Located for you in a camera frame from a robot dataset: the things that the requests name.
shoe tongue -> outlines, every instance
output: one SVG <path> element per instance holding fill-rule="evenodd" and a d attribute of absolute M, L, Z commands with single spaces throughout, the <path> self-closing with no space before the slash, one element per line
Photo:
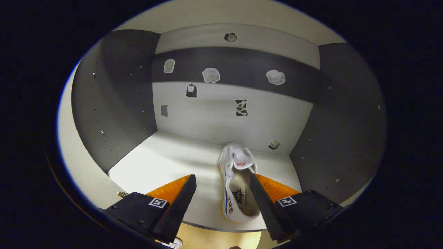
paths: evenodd
<path fill-rule="evenodd" d="M 251 156 L 241 153 L 235 152 L 233 157 L 234 167 L 238 170 L 244 170 L 251 167 L 254 164 L 254 160 Z"/>

white floor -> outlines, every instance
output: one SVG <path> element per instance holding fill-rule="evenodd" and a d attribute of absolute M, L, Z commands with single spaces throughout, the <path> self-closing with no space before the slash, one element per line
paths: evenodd
<path fill-rule="evenodd" d="M 261 216 L 235 224 L 222 214 L 223 181 L 217 161 L 223 145 L 157 131 L 128 153 L 108 176 L 126 192 L 148 193 L 164 184 L 195 174 L 197 189 L 183 222 L 212 230 L 245 232 L 266 229 Z M 251 150 L 258 173 L 301 191 L 289 155 Z"/>

cloud-shaped sticker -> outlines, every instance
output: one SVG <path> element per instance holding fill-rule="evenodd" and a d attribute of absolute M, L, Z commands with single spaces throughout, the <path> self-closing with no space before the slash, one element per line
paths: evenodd
<path fill-rule="evenodd" d="M 215 68 L 206 68 L 203 72 L 203 80 L 206 83 L 215 83 L 220 80 L 220 73 Z"/>
<path fill-rule="evenodd" d="M 279 72 L 275 69 L 269 70 L 266 73 L 266 77 L 268 77 L 269 83 L 277 85 L 277 86 L 279 86 L 285 82 L 284 73 Z"/>

white sneaker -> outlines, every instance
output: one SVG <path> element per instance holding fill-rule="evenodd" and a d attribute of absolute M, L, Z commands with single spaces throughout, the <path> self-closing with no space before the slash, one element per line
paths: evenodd
<path fill-rule="evenodd" d="M 227 144 L 221 152 L 218 166 L 225 182 L 223 215 L 231 222 L 244 223 L 260 214 L 249 187 L 249 177 L 257 172 L 257 163 L 248 148 L 237 143 Z"/>

shoe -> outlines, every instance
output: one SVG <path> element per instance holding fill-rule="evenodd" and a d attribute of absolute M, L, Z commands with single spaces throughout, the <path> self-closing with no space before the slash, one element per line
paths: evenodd
<path fill-rule="evenodd" d="M 223 215 L 235 223 L 253 220 L 260 210 L 249 187 L 250 175 L 258 173 L 252 153 L 241 144 L 227 144 L 221 152 L 218 166 L 225 188 Z"/>

